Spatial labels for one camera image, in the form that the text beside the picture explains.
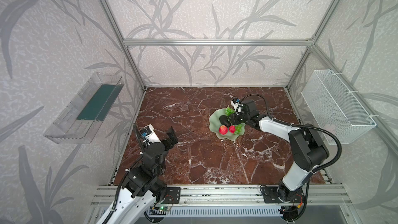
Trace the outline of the red fake apple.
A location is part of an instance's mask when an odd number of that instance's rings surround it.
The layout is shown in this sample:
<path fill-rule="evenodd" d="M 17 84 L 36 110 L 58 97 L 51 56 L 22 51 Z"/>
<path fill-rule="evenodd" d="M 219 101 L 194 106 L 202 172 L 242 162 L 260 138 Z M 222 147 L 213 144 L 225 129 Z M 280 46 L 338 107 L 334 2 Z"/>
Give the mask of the red fake apple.
<path fill-rule="evenodd" d="M 231 125 L 229 127 L 229 132 L 235 134 L 237 132 L 237 126 Z"/>
<path fill-rule="evenodd" d="M 221 125 L 219 128 L 219 134 L 226 135 L 229 131 L 229 128 L 225 125 Z"/>

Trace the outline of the green fake grape bunch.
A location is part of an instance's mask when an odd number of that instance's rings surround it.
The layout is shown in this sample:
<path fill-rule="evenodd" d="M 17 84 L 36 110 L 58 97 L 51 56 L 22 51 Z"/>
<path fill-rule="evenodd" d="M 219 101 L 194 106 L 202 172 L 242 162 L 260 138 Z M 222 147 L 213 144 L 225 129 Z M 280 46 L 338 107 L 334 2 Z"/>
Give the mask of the green fake grape bunch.
<path fill-rule="evenodd" d="M 228 120 L 230 121 L 231 125 L 237 126 L 237 132 L 235 133 L 235 135 L 242 135 L 242 132 L 244 130 L 244 124 L 239 115 L 235 113 L 235 110 L 227 107 L 224 113 L 226 116 L 228 116 Z"/>

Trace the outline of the dark fake avocado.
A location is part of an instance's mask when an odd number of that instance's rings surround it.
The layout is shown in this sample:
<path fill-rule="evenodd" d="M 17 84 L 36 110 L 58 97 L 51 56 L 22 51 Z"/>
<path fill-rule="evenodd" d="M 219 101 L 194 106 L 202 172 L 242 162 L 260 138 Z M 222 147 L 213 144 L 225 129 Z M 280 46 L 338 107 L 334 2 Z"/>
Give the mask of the dark fake avocado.
<path fill-rule="evenodd" d="M 221 115 L 221 116 L 219 117 L 219 121 L 220 121 L 221 125 L 224 125 L 224 126 L 226 126 L 227 128 L 229 128 L 229 127 L 231 126 L 231 123 L 230 123 L 230 121 L 228 120 L 228 116 L 226 116 L 226 115 Z"/>

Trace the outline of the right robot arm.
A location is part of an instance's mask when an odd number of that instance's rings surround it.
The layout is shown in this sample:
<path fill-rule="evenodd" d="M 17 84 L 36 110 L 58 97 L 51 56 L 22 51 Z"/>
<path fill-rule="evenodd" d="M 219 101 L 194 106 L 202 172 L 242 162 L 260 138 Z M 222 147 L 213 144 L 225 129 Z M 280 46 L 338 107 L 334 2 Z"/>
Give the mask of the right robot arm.
<path fill-rule="evenodd" d="M 231 100 L 234 113 L 228 116 L 231 124 L 244 123 L 250 127 L 277 136 L 290 144 L 293 164 L 287 174 L 278 183 L 277 196 L 282 202 L 290 202 L 300 192 L 303 185 L 310 181 L 315 169 L 329 157 L 320 133 L 325 130 L 311 124 L 289 124 L 261 114 L 253 100 Z"/>

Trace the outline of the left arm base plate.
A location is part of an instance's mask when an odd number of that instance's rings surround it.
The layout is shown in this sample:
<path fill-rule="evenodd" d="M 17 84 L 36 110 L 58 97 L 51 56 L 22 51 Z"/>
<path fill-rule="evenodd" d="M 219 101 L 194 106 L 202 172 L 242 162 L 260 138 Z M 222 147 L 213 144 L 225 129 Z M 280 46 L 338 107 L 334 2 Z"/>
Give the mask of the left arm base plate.
<path fill-rule="evenodd" d="M 158 195 L 156 203 L 179 204 L 181 197 L 180 187 L 166 187 Z"/>

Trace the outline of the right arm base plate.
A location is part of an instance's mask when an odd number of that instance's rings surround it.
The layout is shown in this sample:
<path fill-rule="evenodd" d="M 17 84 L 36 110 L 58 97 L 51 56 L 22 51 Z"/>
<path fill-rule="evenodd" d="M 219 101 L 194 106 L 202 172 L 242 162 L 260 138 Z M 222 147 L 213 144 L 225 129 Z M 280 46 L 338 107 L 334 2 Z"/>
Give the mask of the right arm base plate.
<path fill-rule="evenodd" d="M 287 203 L 287 204 L 303 204 L 304 193 L 302 187 L 290 191 L 284 186 L 260 186 L 260 193 L 264 199 L 264 203 Z"/>

